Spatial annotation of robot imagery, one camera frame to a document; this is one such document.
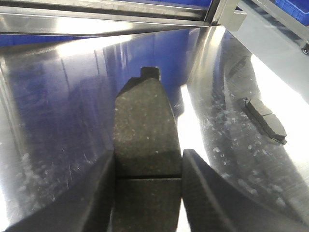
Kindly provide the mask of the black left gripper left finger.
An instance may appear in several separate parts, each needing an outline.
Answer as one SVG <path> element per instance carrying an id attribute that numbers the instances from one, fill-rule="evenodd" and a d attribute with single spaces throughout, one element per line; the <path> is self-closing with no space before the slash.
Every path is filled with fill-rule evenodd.
<path id="1" fill-rule="evenodd" d="M 53 203 L 10 226 L 9 232 L 108 232 L 115 190 L 113 151 Z"/>

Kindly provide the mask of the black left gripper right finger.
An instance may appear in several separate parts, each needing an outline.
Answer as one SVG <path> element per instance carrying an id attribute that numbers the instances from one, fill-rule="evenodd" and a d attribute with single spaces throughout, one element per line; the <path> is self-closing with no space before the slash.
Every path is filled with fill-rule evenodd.
<path id="1" fill-rule="evenodd" d="M 307 232 L 224 180 L 193 149 L 183 152 L 182 198 L 193 232 Z"/>

